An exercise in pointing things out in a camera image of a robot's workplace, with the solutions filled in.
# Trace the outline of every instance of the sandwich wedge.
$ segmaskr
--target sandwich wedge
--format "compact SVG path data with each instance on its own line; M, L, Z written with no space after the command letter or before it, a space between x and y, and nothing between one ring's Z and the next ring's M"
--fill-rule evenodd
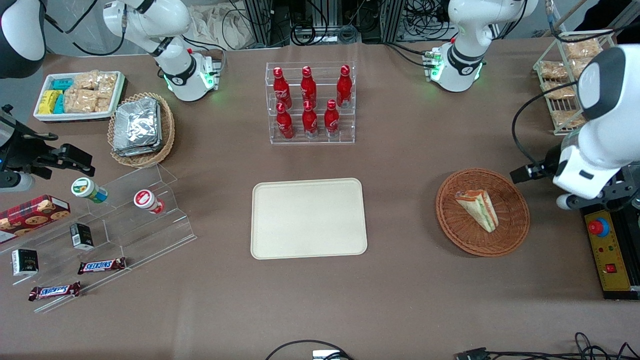
M498 226L489 194L484 190L467 190L456 194L456 201L489 233Z

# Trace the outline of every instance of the small black box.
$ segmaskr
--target small black box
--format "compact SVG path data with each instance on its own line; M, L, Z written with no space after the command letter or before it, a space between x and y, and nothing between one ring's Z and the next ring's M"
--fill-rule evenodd
M87 225L75 223L71 225L71 240L74 248L80 250L93 249L93 238L91 237L91 229Z
M17 249L11 252L13 276L34 275L38 272L38 253L35 250Z

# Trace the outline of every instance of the red button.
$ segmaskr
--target red button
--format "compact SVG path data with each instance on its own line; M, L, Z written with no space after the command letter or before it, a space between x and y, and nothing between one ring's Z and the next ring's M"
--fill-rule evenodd
M604 231L604 225L598 220L592 220L589 222L589 225L587 225L587 229L589 229L591 234L600 235Z

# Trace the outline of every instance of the snickers bar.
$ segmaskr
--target snickers bar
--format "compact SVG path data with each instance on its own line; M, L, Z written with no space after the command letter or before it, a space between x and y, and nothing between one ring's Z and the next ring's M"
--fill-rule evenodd
M94 261L93 263L80 263L80 270L78 275L82 275L85 272L98 272L107 270L121 270L127 267L125 258L117 258L112 260Z
M31 290L29 294L29 301L48 299L50 297L65 296L65 295L80 295L80 282L75 282L71 285L52 286L50 288L39 288L36 286Z

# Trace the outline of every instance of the red switch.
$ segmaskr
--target red switch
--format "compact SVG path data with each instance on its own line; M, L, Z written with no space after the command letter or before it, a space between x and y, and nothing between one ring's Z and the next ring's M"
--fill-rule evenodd
M597 218L587 224L587 230L589 230L591 234L603 238L609 234L609 224L605 219Z
M616 269L616 264L606 264L604 266L604 270L608 273L611 274L613 272L618 272L618 270Z

